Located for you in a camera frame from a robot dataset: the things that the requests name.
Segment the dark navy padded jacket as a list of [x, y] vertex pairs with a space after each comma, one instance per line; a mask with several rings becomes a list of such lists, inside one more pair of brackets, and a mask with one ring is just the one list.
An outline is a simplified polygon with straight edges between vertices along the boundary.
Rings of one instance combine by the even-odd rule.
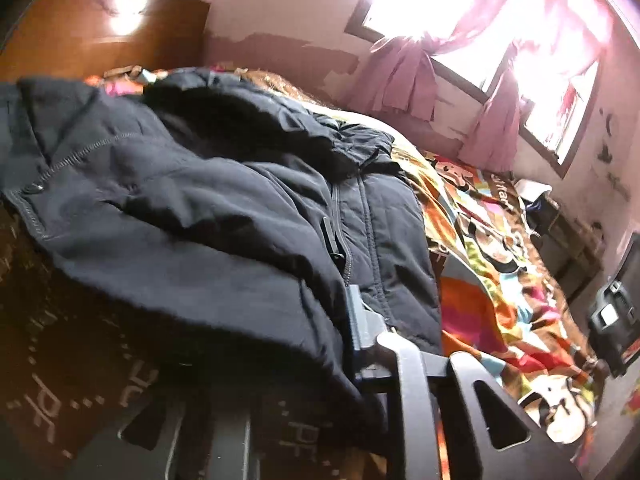
[[182, 363], [309, 380], [355, 442], [384, 415], [350, 382], [346, 288], [440, 349], [421, 207], [378, 128], [231, 74], [138, 96], [1, 87], [1, 419], [66, 466]]

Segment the colourful cartoon bed cover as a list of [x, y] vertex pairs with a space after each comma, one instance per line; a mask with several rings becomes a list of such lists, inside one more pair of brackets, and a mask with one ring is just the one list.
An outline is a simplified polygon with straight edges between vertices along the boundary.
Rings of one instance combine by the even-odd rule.
[[[88, 86], [111, 96], [138, 96], [149, 84], [122, 80]], [[425, 156], [402, 134], [372, 117], [334, 110], [318, 103], [275, 74], [246, 70], [231, 73], [255, 86], [287, 96], [308, 110], [385, 131], [393, 139], [393, 161], [404, 172], [423, 214], [424, 233], [437, 289], [440, 316], [438, 356], [466, 352], [485, 367], [497, 384], [555, 444], [565, 439], [575, 418], [589, 404], [593, 362], [585, 339], [561, 311], [560, 290], [542, 267], [529, 239], [522, 203], [512, 185], [495, 174]], [[182, 363], [171, 367], [113, 417], [96, 428], [72, 460], [48, 468], [30, 460], [1, 419], [1, 474], [30, 479], [48, 474], [65, 477], [78, 453], [128, 406], [160, 390], [208, 393], [232, 391], [250, 402], [260, 477], [344, 479], [358, 474], [367, 452], [387, 465], [386, 396], [361, 390], [355, 382], [352, 336], [345, 364], [350, 382], [384, 415], [382, 448], [349, 440], [334, 425], [328, 404], [305, 379], [280, 375], [253, 382], [235, 370], [213, 373], [208, 367]]]

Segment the black device on floor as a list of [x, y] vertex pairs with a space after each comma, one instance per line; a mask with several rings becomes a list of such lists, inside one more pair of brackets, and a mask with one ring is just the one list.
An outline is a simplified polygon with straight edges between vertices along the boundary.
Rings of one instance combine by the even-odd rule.
[[620, 265], [598, 290], [588, 315], [588, 342], [613, 377], [639, 357], [639, 233], [631, 234]]

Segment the dark bedside cabinet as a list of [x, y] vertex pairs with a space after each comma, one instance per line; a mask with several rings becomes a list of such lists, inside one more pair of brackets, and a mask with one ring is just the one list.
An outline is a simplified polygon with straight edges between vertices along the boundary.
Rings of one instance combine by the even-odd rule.
[[551, 196], [550, 185], [520, 179], [515, 189], [525, 206], [526, 223], [533, 230], [530, 238], [571, 304], [602, 270], [596, 243], [587, 228]]

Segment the pink curtain right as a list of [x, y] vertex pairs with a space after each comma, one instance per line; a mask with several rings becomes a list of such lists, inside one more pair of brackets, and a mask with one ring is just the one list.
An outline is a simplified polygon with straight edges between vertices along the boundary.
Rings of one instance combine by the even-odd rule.
[[510, 44], [498, 84], [458, 153], [460, 162], [505, 174], [513, 169], [521, 125], [521, 95], [513, 73], [518, 48]]

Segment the pink curtain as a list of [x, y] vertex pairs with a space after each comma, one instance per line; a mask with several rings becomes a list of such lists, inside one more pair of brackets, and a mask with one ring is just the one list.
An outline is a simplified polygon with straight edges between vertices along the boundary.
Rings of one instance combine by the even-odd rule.
[[505, 174], [513, 169], [521, 125], [521, 95], [513, 73], [518, 48], [510, 44], [498, 84], [458, 153], [460, 162]]
[[363, 114], [395, 112], [431, 122], [437, 100], [431, 37], [378, 40], [346, 93], [344, 105]]

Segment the pink curtain left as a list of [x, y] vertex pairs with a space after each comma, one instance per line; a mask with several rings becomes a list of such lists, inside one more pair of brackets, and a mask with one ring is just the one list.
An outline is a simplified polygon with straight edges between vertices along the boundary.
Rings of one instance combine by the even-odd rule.
[[378, 40], [346, 93], [344, 105], [363, 114], [395, 112], [431, 122], [437, 100], [431, 37]]

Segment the brown wooden headboard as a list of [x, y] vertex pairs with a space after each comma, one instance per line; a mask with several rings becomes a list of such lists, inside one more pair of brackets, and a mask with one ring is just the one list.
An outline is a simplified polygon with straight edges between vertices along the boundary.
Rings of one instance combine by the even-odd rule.
[[198, 65], [208, 11], [203, 0], [35, 0], [1, 52], [1, 79]]

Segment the bright window with dark frame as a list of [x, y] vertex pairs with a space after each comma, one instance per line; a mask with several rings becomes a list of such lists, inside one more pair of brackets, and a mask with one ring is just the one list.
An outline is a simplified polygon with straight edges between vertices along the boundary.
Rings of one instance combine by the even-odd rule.
[[[533, 144], [558, 174], [566, 174], [582, 140], [602, 61], [612, 37], [605, 0], [360, 0], [347, 31], [369, 40], [429, 36], [441, 81], [483, 105], [494, 92], [506, 50], [518, 48], [513, 73], [521, 95], [519, 138]], [[459, 149], [477, 121], [463, 128]], [[412, 116], [396, 114], [417, 124]]]

